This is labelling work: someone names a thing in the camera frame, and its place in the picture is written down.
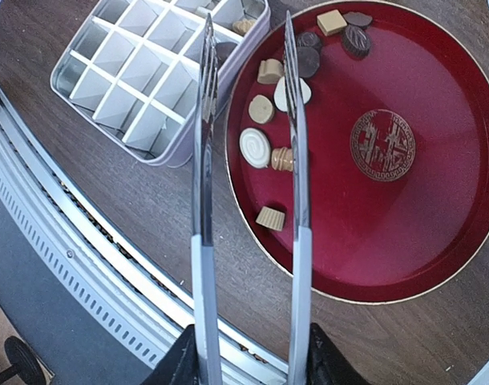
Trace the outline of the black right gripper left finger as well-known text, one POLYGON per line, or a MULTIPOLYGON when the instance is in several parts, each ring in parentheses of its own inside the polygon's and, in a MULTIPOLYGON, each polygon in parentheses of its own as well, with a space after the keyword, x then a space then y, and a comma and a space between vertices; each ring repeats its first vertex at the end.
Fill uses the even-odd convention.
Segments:
POLYGON ((198 385, 195 328, 188 325, 142 385, 198 385))

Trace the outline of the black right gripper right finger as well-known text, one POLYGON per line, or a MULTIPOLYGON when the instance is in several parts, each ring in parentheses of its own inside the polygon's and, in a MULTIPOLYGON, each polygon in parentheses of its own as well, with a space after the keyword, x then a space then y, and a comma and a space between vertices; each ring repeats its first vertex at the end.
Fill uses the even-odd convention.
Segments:
POLYGON ((315 385, 370 384, 353 368, 328 335, 315 322, 310 324, 307 383, 315 385))

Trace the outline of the silver divided tin box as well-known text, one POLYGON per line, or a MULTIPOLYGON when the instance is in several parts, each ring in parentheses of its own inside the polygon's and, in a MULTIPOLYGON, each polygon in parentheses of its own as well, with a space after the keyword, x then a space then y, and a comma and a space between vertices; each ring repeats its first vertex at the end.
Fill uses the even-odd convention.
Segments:
POLYGON ((268 34, 266 1, 100 1, 51 73, 51 88, 138 161, 178 168, 192 155, 192 126, 204 43, 237 47, 218 67, 222 111, 241 66, 268 34), (245 36, 232 30, 255 19, 245 36))

